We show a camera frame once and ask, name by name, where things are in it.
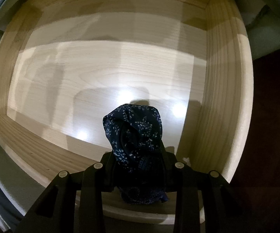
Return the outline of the wooden top drawer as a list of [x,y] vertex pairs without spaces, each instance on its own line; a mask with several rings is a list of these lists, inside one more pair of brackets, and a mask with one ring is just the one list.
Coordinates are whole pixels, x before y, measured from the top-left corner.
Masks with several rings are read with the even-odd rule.
[[234,0],[26,0],[0,40],[0,188],[25,214],[110,151],[102,118],[125,103],[156,107],[167,149],[231,181],[252,102]]

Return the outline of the navy floral lace underwear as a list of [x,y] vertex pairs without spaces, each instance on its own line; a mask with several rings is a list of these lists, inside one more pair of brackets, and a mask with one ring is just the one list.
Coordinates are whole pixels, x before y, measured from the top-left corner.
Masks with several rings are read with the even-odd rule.
[[153,106],[123,104],[103,117],[105,135],[117,162],[117,188],[130,205],[165,203],[165,191],[154,187],[163,176],[166,159],[163,126]]

